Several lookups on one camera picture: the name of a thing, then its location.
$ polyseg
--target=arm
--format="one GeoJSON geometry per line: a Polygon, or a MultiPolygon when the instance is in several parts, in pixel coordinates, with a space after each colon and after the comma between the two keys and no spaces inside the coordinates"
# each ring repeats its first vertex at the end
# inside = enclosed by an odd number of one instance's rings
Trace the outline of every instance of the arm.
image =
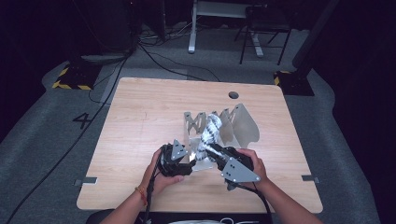
{"type": "MultiPolygon", "coordinates": [[[[149,179],[151,178],[151,174],[154,171],[155,163],[157,162],[158,157],[160,156],[161,150],[158,149],[146,169],[145,174],[143,175],[142,182],[139,185],[139,189],[145,194],[147,198],[146,188],[149,185],[149,179]]],[[[162,174],[158,174],[155,178],[154,182],[154,191],[152,192],[152,196],[160,194],[167,186],[176,184],[183,180],[182,175],[176,175],[173,177],[165,177],[162,174]]],[[[144,201],[142,200],[142,196],[138,190],[135,190],[122,204],[120,204],[110,215],[108,215],[101,224],[107,223],[134,223],[139,215],[139,212],[144,208],[144,201]]]]}
{"type": "Polygon", "coordinates": [[[262,159],[257,157],[255,151],[238,149],[238,152],[249,156],[253,161],[254,173],[262,179],[256,186],[268,203],[272,205],[279,215],[282,223],[322,223],[316,216],[294,201],[288,194],[274,184],[267,176],[262,159]]]}

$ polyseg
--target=right forearm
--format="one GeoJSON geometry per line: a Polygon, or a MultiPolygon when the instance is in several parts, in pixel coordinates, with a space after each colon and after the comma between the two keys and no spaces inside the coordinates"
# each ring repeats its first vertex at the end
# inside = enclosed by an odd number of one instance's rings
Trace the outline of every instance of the right forearm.
{"type": "Polygon", "coordinates": [[[272,205],[282,223],[321,223],[312,213],[294,201],[271,180],[258,186],[258,190],[272,205]]]}

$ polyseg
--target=black chair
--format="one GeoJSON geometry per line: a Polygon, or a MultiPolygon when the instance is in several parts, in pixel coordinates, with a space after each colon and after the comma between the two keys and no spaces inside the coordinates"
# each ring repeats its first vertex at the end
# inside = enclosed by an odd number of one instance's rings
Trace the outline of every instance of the black chair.
{"type": "Polygon", "coordinates": [[[242,48],[242,54],[239,63],[241,64],[244,59],[245,47],[263,47],[282,48],[279,59],[277,61],[277,65],[280,65],[280,61],[282,60],[283,53],[285,52],[285,48],[288,44],[288,40],[290,37],[290,19],[285,16],[281,7],[270,2],[252,4],[251,7],[246,8],[245,14],[246,24],[239,29],[238,34],[236,35],[234,40],[236,41],[240,33],[245,33],[244,46],[242,48]],[[270,44],[279,33],[285,33],[287,34],[287,36],[283,46],[255,46],[254,44],[247,45],[247,39],[250,33],[273,34],[274,36],[267,42],[267,45],[270,44]]]}

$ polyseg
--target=person's right hand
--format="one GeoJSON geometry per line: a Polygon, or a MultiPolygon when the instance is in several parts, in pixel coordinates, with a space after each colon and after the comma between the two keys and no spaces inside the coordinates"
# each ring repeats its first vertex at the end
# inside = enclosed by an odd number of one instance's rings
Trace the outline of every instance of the person's right hand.
{"type": "MultiPolygon", "coordinates": [[[[257,157],[256,151],[246,148],[239,148],[237,149],[237,151],[251,158],[254,167],[253,172],[256,175],[258,175],[261,179],[259,182],[255,182],[256,187],[259,187],[259,185],[263,185],[265,182],[269,180],[267,176],[267,172],[265,171],[264,162],[262,162],[262,159],[257,157]]],[[[250,182],[244,183],[244,185],[251,189],[254,189],[253,184],[250,182]]]]}

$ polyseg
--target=hand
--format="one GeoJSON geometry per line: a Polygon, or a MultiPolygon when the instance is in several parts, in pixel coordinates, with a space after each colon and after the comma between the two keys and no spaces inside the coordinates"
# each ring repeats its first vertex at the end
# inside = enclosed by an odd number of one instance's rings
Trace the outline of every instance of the hand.
{"type": "MultiPolygon", "coordinates": [[[[269,180],[265,170],[264,162],[262,162],[262,159],[257,157],[256,151],[246,148],[239,148],[237,151],[251,158],[254,167],[253,172],[261,179],[259,182],[255,182],[256,186],[262,185],[269,180]]],[[[254,186],[251,183],[244,183],[244,185],[254,189],[254,186]]]]}
{"type": "MultiPolygon", "coordinates": [[[[151,178],[152,172],[155,168],[155,163],[158,160],[158,157],[161,154],[161,150],[158,149],[156,152],[154,152],[154,155],[152,156],[151,163],[149,164],[148,168],[146,169],[145,174],[143,175],[143,179],[141,184],[139,185],[140,189],[146,190],[148,185],[149,185],[149,180],[151,178]]],[[[156,170],[156,177],[154,181],[154,191],[152,192],[152,196],[155,196],[157,194],[160,194],[166,187],[169,185],[176,184],[184,179],[183,175],[176,175],[173,177],[166,177],[163,174],[161,174],[160,170],[157,168],[156,170]]]]}

